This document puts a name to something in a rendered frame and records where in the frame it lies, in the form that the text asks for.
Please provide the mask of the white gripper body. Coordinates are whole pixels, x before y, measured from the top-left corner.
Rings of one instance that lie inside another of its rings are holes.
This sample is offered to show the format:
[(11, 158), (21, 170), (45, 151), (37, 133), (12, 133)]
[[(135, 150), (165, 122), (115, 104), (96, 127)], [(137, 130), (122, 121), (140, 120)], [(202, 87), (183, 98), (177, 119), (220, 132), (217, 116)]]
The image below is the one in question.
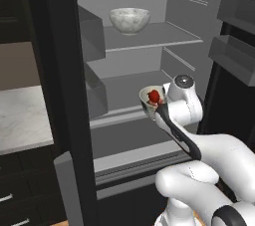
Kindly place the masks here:
[(170, 87), (170, 83), (166, 83), (166, 84), (162, 85), (162, 90), (163, 90), (163, 94), (164, 94), (164, 100), (168, 104), (171, 103), (171, 98), (168, 95), (169, 87)]

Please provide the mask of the chicken drumstick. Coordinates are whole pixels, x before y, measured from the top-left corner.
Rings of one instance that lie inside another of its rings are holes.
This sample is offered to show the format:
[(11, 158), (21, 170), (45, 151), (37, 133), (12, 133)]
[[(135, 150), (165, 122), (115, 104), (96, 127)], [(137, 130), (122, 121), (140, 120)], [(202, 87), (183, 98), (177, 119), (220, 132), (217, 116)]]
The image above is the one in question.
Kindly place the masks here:
[(148, 104), (151, 105), (152, 107), (157, 108), (159, 105), (162, 105), (164, 103), (164, 100), (159, 99), (159, 101), (157, 103), (154, 103), (152, 101), (148, 101)]

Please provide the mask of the small grey bowl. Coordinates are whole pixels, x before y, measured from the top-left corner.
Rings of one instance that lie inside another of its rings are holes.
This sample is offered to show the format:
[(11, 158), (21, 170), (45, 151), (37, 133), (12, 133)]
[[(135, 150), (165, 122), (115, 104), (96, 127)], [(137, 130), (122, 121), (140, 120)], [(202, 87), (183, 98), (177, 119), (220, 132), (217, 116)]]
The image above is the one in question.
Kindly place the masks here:
[(158, 108), (152, 107), (151, 105), (148, 104), (149, 98), (148, 98), (148, 93), (152, 90), (157, 90), (159, 93), (159, 96), (162, 100), (164, 100), (164, 94), (162, 90), (162, 86), (148, 86), (140, 90), (139, 92), (139, 99), (142, 105), (142, 108), (144, 112), (151, 118), (154, 119), (155, 111)]

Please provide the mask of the grey fridge shelf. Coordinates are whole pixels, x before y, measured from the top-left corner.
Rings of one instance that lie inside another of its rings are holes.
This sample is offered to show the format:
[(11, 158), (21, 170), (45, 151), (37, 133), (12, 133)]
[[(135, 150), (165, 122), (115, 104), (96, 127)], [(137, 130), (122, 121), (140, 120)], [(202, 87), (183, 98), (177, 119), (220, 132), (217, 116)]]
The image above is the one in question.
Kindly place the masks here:
[(148, 86), (169, 83), (163, 70), (103, 79), (107, 90), (108, 112), (90, 121), (91, 128), (147, 118), (139, 100), (139, 92)]
[(202, 39), (170, 23), (148, 24), (137, 35), (123, 35), (114, 27), (104, 29), (106, 52), (202, 43)]

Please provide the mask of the black right fridge door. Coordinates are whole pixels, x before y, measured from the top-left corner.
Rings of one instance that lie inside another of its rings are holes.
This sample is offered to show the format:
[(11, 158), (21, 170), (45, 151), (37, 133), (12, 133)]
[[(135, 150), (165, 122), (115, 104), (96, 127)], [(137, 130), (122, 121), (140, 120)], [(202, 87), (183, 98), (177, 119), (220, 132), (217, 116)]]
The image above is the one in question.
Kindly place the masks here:
[[(255, 35), (221, 22), (219, 36), (230, 35), (255, 48)], [(213, 61), (198, 131), (228, 133), (248, 146), (255, 145), (255, 87), (246, 86)]]

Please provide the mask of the black fridge door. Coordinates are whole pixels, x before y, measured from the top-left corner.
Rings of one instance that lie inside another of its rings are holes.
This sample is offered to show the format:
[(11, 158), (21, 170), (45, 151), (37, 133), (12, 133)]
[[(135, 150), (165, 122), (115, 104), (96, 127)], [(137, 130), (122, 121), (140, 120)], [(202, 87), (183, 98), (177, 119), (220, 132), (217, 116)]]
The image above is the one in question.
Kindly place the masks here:
[(82, 226), (101, 226), (77, 0), (28, 0), (27, 18), (57, 153), (74, 165)]
[[(255, 35), (221, 22), (219, 36), (230, 35), (255, 48)], [(228, 133), (248, 146), (255, 145), (255, 87), (246, 86), (213, 61), (198, 131)]]

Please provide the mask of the grey fridge drawer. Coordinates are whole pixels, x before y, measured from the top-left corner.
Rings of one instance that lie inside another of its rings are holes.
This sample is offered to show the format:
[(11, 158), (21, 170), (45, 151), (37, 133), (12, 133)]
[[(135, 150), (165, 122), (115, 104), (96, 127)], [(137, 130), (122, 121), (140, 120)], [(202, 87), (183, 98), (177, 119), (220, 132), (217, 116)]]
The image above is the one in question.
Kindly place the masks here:
[(154, 184), (158, 170), (189, 160), (173, 140), (97, 158), (97, 197), (101, 200)]

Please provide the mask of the white marble bowl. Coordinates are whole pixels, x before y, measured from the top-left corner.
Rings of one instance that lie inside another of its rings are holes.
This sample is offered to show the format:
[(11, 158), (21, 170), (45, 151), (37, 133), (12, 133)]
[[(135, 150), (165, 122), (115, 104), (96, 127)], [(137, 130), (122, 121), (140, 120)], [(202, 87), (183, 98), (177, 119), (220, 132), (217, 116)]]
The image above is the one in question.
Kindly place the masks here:
[(124, 35), (136, 35), (150, 20), (150, 12), (140, 8), (118, 8), (110, 11), (110, 21)]

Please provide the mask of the black left fridge door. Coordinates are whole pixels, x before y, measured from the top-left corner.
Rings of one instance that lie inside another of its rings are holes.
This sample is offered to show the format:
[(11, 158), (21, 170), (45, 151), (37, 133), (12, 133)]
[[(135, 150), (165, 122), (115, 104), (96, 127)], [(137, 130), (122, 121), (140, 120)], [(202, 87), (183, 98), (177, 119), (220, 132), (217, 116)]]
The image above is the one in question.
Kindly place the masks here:
[(28, 0), (27, 18), (57, 153), (74, 165), (82, 226), (101, 226), (77, 0)]

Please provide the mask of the grey door bin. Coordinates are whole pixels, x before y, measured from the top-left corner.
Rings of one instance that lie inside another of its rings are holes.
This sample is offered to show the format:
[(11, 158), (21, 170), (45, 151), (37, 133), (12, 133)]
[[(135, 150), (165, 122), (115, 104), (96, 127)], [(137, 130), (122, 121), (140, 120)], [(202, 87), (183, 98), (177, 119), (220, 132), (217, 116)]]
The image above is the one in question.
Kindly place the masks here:
[(255, 48), (230, 35), (214, 37), (208, 57), (248, 87), (255, 87)]
[(108, 99), (105, 84), (87, 63), (84, 63), (87, 100), (90, 119), (108, 112)]
[(87, 9), (78, 6), (83, 57), (86, 62), (106, 57), (103, 20)]
[(217, 18), (255, 35), (255, 0), (221, 0)]

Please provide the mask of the dark base cupboards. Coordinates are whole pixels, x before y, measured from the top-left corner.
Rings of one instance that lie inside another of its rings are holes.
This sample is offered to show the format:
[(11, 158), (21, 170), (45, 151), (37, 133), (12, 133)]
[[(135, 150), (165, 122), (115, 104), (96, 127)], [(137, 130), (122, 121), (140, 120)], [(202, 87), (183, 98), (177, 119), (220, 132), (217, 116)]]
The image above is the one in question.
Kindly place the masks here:
[(67, 220), (54, 167), (53, 145), (0, 155), (0, 226), (26, 218), (24, 226), (52, 226)]

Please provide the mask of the dark wall cupboard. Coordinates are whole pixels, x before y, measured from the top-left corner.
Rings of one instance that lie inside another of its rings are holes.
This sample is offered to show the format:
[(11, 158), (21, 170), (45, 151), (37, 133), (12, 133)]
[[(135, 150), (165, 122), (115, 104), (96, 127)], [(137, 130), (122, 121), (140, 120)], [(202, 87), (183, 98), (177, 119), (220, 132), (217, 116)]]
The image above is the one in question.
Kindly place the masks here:
[(29, 42), (22, 0), (0, 0), (0, 44)]

